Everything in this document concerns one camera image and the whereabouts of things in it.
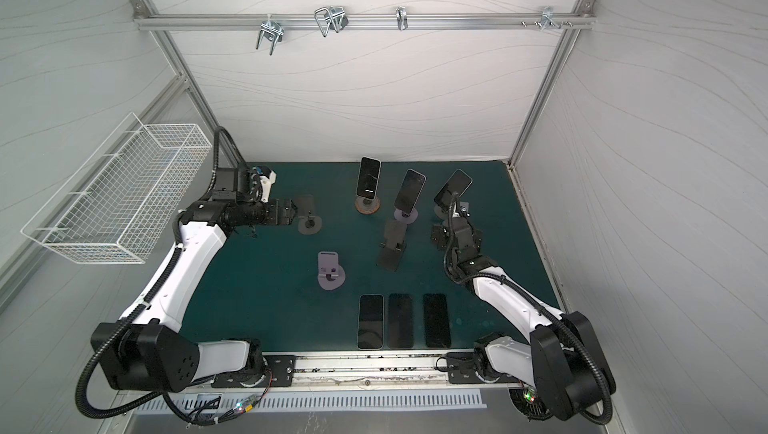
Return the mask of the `grey round stand right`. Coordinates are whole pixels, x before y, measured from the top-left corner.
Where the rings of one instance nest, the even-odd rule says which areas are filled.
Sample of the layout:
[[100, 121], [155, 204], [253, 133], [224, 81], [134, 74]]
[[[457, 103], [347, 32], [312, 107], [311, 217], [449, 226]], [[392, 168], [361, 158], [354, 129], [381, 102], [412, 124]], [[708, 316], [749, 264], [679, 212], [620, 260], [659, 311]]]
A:
[[448, 218], [449, 208], [440, 204], [434, 206], [434, 213], [439, 218], [445, 221]]

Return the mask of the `grey round stand left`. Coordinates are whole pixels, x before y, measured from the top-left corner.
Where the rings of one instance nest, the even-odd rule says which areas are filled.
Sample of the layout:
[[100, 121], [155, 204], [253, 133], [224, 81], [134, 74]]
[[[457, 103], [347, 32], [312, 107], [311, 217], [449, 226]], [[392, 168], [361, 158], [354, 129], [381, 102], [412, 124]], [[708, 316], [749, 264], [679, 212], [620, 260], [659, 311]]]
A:
[[314, 235], [322, 229], [322, 219], [316, 213], [312, 195], [297, 196], [293, 199], [296, 206], [298, 232], [302, 235]]

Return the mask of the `lilac front round stand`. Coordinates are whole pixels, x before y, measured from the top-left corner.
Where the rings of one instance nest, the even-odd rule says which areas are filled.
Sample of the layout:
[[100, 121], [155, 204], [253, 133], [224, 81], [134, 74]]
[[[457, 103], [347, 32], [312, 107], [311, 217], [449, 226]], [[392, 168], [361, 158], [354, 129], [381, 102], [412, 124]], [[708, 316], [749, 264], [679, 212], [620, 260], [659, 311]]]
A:
[[339, 263], [339, 255], [336, 252], [319, 252], [317, 281], [324, 291], [334, 291], [340, 288], [346, 281], [346, 273]]

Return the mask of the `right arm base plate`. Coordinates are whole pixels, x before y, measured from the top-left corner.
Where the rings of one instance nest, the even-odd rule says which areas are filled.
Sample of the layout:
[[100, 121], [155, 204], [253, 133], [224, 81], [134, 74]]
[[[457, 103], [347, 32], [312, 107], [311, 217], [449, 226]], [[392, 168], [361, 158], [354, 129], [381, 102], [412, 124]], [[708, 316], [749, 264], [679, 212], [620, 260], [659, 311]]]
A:
[[495, 384], [499, 378], [483, 377], [478, 371], [474, 355], [468, 352], [449, 352], [437, 362], [436, 368], [447, 375], [451, 385]]

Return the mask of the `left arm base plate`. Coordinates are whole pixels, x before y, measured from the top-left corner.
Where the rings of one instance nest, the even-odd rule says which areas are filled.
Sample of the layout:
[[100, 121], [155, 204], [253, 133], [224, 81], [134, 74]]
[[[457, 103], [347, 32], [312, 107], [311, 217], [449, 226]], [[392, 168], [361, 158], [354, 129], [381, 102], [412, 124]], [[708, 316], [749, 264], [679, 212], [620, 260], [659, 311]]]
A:
[[224, 389], [290, 387], [295, 363], [296, 357], [293, 355], [260, 355], [238, 371], [218, 374], [212, 386]]

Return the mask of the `metal u-bolt clamp middle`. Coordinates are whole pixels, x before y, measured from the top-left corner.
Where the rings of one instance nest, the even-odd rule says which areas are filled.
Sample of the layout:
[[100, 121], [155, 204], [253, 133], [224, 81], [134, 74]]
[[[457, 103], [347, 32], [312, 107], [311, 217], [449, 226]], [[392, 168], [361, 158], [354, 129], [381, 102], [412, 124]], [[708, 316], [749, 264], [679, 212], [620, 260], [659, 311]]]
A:
[[342, 32], [349, 24], [344, 7], [321, 7], [314, 12], [313, 17], [323, 38], [327, 38], [330, 32]]

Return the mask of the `aluminium crossbar rail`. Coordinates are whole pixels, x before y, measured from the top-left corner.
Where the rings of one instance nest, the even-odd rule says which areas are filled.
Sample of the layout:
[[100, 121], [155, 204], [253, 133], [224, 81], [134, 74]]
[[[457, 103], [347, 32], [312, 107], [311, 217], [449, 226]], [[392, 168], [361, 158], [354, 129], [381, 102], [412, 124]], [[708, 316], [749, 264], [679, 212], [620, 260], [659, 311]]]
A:
[[[407, 12], [408, 31], [501, 31], [533, 30], [523, 29], [521, 21], [533, 21], [541, 13], [513, 14], [414, 14]], [[578, 16], [555, 13], [556, 18], [572, 21], [571, 30], [592, 28], [597, 21], [594, 16]], [[348, 14], [349, 32], [397, 32], [394, 12], [384, 14]], [[135, 18], [134, 23], [145, 32], [256, 32], [262, 22], [271, 18], [280, 23], [285, 32], [317, 32], [318, 25], [312, 14], [281, 15], [157, 15]]]

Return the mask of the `metal u-bolt clamp left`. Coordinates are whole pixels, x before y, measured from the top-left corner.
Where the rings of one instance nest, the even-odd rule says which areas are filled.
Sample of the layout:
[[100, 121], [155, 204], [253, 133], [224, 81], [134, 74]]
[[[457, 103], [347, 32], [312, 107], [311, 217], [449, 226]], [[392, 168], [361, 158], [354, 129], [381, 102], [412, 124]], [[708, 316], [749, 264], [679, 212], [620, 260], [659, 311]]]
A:
[[262, 46], [269, 47], [269, 55], [272, 56], [276, 46], [283, 41], [284, 29], [282, 25], [271, 18], [262, 22], [257, 35], [255, 49], [259, 50]]

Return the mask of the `wooden round stand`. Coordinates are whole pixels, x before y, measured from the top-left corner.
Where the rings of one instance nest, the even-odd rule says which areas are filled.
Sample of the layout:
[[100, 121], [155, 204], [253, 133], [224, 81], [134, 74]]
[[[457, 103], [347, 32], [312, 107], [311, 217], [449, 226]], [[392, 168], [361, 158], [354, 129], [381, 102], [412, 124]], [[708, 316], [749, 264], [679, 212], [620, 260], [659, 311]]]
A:
[[381, 207], [381, 201], [374, 196], [372, 199], [357, 196], [355, 199], [355, 209], [363, 215], [375, 214]]

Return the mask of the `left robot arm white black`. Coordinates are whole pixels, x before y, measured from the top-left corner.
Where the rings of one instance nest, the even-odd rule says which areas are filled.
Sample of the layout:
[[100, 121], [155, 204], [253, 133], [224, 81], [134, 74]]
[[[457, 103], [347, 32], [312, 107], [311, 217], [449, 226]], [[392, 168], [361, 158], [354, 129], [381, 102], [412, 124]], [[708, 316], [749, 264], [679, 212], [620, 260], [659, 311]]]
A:
[[[161, 397], [184, 422], [201, 425], [197, 415], [178, 409], [172, 394], [220, 376], [271, 382], [273, 371], [259, 340], [196, 343], [182, 335], [182, 321], [229, 234], [240, 227], [289, 225], [296, 215], [290, 199], [198, 200], [179, 212], [172, 223], [173, 246], [147, 287], [117, 321], [99, 324], [91, 336], [93, 354], [74, 393], [79, 413], [108, 419]], [[88, 387], [96, 370], [103, 372], [112, 389], [140, 391], [142, 397], [117, 407], [95, 407], [88, 399]]]

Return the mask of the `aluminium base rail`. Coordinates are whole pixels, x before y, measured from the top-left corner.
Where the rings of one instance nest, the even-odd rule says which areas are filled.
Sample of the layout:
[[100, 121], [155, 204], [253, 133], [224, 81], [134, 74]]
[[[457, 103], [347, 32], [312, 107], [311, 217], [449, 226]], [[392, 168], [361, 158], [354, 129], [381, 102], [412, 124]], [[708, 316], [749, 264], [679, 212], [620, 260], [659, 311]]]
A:
[[446, 353], [441, 350], [416, 351], [338, 351], [302, 353], [250, 352], [235, 342], [231, 346], [201, 345], [190, 352], [160, 351], [141, 360], [128, 371], [123, 390], [167, 391], [178, 393], [194, 383], [212, 384], [218, 374], [238, 371], [260, 355], [296, 357], [294, 390], [384, 390], [488, 386], [519, 388], [526, 383], [519, 375], [499, 373], [495, 384], [451, 385], [447, 375], [436, 368]]

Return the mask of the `phone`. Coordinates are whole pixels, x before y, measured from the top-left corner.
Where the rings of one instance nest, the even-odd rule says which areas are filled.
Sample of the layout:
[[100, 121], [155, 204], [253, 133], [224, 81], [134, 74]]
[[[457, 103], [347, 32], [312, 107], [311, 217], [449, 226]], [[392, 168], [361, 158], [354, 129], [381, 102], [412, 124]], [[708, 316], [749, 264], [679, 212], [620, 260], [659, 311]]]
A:
[[377, 188], [381, 172], [381, 162], [370, 157], [362, 157], [360, 160], [356, 196], [373, 200], [377, 195]]
[[452, 339], [448, 302], [444, 294], [423, 296], [424, 335], [428, 348], [448, 349]]
[[426, 184], [426, 176], [413, 169], [408, 169], [395, 199], [395, 209], [410, 217]]
[[384, 298], [382, 295], [363, 295], [359, 302], [357, 346], [361, 350], [383, 347]]
[[461, 197], [469, 189], [472, 183], [472, 178], [466, 172], [457, 169], [435, 196], [435, 205], [441, 211], [447, 211], [452, 197], [454, 195]]
[[386, 330], [390, 349], [411, 349], [414, 346], [414, 309], [409, 294], [389, 295]]

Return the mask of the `metal bracket right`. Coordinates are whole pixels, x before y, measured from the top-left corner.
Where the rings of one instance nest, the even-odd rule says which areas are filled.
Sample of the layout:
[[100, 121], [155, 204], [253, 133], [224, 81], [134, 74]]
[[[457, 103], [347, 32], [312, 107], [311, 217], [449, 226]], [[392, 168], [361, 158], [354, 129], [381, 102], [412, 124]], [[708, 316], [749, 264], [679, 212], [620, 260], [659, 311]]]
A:
[[530, 22], [521, 21], [520, 26], [523, 29], [535, 29], [541, 32], [571, 30], [574, 27], [572, 21], [568, 19], [558, 20], [552, 7], [544, 8], [536, 20]]

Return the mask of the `lilac round stand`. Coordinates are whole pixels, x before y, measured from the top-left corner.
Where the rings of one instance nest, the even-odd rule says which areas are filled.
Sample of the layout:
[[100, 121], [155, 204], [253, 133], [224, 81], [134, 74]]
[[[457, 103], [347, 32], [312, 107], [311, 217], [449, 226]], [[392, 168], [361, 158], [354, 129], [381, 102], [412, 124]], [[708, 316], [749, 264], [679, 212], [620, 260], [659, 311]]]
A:
[[340, 288], [346, 281], [346, 273], [339, 263], [339, 255], [336, 252], [319, 252], [317, 281], [324, 291], [334, 291]]
[[409, 213], [406, 213], [405, 211], [396, 209], [394, 211], [394, 219], [405, 225], [411, 225], [418, 219], [418, 210], [413, 208]]

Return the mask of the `black folding phone stand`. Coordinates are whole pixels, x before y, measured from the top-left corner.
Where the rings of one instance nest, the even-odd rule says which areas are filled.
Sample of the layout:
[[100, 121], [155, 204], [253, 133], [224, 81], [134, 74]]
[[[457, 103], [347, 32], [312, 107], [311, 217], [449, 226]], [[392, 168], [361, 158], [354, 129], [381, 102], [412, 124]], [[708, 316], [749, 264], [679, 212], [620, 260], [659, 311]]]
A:
[[388, 272], [396, 272], [406, 249], [407, 225], [395, 219], [385, 224], [384, 240], [380, 244], [376, 265]]

